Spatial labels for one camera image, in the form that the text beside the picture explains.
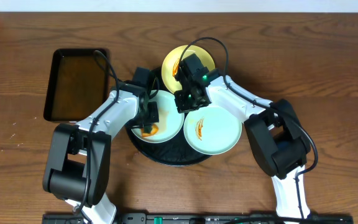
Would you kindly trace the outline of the orange green sponge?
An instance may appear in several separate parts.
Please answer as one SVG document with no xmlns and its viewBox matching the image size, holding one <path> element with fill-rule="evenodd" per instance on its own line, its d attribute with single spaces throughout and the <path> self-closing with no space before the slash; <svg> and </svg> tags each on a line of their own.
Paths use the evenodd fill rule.
<svg viewBox="0 0 358 224">
<path fill-rule="evenodd" d="M 150 124 L 150 125 L 144 126 L 140 130 L 141 130 L 142 137 L 150 137 L 150 136 L 155 135 L 159 131 L 159 128 L 156 124 Z"/>
</svg>

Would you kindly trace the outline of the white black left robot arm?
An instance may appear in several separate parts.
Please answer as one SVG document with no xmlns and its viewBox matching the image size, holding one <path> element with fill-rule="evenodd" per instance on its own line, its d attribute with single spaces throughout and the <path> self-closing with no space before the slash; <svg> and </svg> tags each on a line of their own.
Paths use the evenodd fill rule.
<svg viewBox="0 0 358 224">
<path fill-rule="evenodd" d="M 106 195 L 111 142 L 128 121 L 150 116 L 154 80 L 119 82 L 107 100 L 74 125 L 59 124 L 52 136 L 42 181 L 46 192 L 66 201 L 86 223 L 113 223 L 116 206 Z"/>
</svg>

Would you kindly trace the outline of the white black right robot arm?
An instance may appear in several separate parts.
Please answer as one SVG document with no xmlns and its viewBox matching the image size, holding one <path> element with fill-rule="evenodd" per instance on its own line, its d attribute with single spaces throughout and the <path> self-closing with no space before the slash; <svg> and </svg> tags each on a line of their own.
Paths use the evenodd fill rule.
<svg viewBox="0 0 358 224">
<path fill-rule="evenodd" d="M 181 90 L 174 93 L 179 112 L 218 105 L 243 122 L 259 167 L 272 178 L 280 217 L 307 219 L 303 176 L 311 138 L 301 127 L 292 105 L 272 102 L 239 86 L 219 70 L 180 68 L 175 74 Z"/>
</svg>

